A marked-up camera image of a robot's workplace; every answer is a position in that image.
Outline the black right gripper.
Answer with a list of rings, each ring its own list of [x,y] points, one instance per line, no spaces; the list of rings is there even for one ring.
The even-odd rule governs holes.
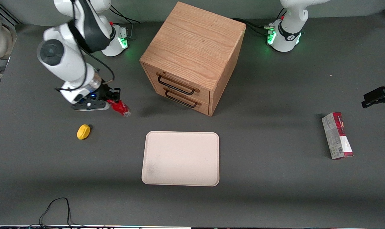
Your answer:
[[[107,84],[102,84],[97,90],[91,93],[91,99],[112,103],[120,100],[120,88],[111,88]]]

